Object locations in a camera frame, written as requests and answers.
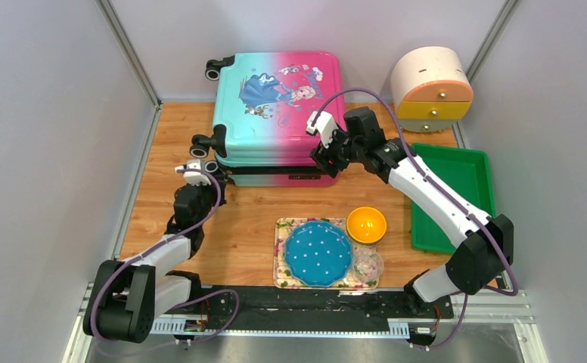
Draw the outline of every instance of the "pink and teal suitcase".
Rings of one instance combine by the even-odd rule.
[[[237,186],[316,187],[335,179],[310,157],[319,136],[305,133],[309,115],[342,89],[338,59],[322,52],[241,53],[207,62],[219,80],[214,135],[194,136],[191,154],[216,152]],[[325,109],[344,127],[340,97]]]

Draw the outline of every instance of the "green plastic bin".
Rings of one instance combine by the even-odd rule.
[[[496,217],[487,154],[479,150],[413,144],[416,153],[439,178],[463,198]],[[456,249],[442,229],[412,202],[412,246],[418,250],[453,254]]]

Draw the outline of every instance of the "blue plate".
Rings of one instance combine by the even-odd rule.
[[[330,287],[352,265],[352,245],[342,229],[329,222],[307,222],[284,244],[291,275],[309,287]]]

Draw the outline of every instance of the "wooden table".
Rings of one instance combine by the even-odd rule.
[[[396,135],[379,104],[369,106],[388,138]],[[156,243],[172,215],[173,192],[184,180],[173,168],[188,160],[191,136],[211,135],[213,103],[165,104],[142,176],[121,256],[140,253]],[[456,146],[453,132],[406,132],[407,141]],[[175,269],[200,274],[203,284],[273,285],[275,221],[281,217],[345,217],[358,206],[378,208],[387,218],[387,234],[377,245],[385,261],[380,287],[402,287],[420,272],[443,264],[448,256],[412,249],[409,199],[359,164],[343,172],[329,188],[226,189],[228,204],[204,226],[205,239],[193,259]]]

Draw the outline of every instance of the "gray wall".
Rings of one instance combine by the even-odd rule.
[[[112,2],[161,98],[212,101],[209,59],[291,50],[330,51],[345,86],[390,98],[391,70],[414,48],[448,46],[467,67],[505,0]]]
[[[526,0],[473,84],[515,268],[552,362],[587,361],[587,2]]]
[[[0,0],[0,361],[60,361],[152,113],[94,1]]]

